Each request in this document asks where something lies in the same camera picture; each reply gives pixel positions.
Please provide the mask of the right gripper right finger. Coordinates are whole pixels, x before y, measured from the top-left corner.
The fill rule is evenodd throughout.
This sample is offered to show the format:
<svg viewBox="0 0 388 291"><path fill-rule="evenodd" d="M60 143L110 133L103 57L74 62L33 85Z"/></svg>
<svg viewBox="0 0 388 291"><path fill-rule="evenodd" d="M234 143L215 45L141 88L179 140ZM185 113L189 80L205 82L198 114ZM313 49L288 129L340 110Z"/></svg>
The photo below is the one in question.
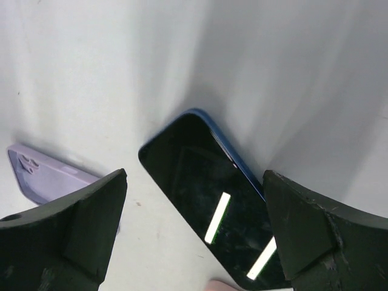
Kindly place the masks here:
<svg viewBox="0 0 388 291"><path fill-rule="evenodd" d="M387 218L309 190L273 170L263 188L294 290L387 290Z"/></svg>

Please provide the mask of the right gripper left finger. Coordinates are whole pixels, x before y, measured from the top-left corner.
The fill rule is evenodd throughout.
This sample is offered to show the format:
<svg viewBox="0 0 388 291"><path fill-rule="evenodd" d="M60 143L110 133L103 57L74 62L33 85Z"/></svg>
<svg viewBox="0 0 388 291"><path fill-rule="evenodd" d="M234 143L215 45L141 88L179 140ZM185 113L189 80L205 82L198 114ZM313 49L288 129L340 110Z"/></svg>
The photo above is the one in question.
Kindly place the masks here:
<svg viewBox="0 0 388 291"><path fill-rule="evenodd" d="M1 219L1 290L98 290L126 193L127 174L119 169Z"/></svg>

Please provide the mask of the pink phone case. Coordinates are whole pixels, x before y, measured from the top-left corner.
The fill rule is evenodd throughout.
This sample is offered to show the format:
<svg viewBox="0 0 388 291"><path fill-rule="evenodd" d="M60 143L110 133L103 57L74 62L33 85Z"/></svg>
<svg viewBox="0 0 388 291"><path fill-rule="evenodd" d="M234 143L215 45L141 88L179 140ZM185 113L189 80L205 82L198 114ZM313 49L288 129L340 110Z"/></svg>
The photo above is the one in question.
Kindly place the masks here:
<svg viewBox="0 0 388 291"><path fill-rule="evenodd" d="M210 280L206 284L204 291L239 291L239 289L232 287L222 281Z"/></svg>

